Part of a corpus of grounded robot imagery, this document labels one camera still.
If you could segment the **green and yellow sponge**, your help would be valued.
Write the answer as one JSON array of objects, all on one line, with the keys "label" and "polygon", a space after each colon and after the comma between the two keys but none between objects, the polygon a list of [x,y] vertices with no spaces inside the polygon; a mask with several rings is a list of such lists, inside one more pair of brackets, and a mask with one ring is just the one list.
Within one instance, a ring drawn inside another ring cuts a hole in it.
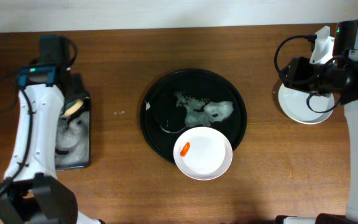
[{"label": "green and yellow sponge", "polygon": [[84,104],[84,100],[77,99],[70,103],[67,103],[63,106],[60,117],[66,118],[70,117],[72,114],[76,113]]}]

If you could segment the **white plate with orange stain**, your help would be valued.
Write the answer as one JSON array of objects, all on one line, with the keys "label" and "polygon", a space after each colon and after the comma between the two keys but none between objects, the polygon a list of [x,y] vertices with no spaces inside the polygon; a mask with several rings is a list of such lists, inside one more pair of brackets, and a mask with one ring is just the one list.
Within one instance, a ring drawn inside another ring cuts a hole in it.
[{"label": "white plate with orange stain", "polygon": [[[327,113],[315,113],[306,104],[309,94],[302,91],[287,88],[281,84],[278,91],[278,102],[282,111],[292,120],[302,124],[318,124],[328,119],[332,111]],[[335,104],[334,96],[313,96],[310,99],[310,106],[315,111],[326,111]]]}]

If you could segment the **white plate with ketchup blob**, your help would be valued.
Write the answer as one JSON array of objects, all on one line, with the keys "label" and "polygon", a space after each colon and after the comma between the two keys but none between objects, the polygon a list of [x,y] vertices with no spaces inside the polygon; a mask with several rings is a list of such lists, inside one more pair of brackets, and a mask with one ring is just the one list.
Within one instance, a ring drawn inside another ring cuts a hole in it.
[{"label": "white plate with ketchup blob", "polygon": [[178,169],[195,180],[213,180],[230,167],[233,150],[224,134],[208,127],[191,128],[181,134],[173,146]]}]

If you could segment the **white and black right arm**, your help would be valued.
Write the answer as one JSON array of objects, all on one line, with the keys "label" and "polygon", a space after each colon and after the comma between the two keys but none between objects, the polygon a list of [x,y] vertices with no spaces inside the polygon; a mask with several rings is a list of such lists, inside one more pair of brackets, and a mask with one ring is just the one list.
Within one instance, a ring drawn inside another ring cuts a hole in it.
[{"label": "white and black right arm", "polygon": [[302,91],[308,98],[339,95],[334,104],[344,106],[350,139],[351,184],[345,215],[320,213],[315,218],[279,215],[275,223],[358,223],[358,20],[342,21],[335,36],[328,27],[304,35],[314,45],[311,58],[293,58],[277,68],[287,88]]}]

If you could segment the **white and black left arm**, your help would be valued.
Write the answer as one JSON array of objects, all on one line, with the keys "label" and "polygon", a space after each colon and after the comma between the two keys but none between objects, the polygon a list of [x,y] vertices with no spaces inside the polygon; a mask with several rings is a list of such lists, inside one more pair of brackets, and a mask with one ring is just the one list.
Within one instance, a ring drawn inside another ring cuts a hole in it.
[{"label": "white and black left arm", "polygon": [[12,73],[19,123],[9,165],[0,182],[3,223],[93,223],[75,194],[57,178],[90,164],[91,96],[71,74],[78,49],[60,35],[43,35],[40,55]]}]

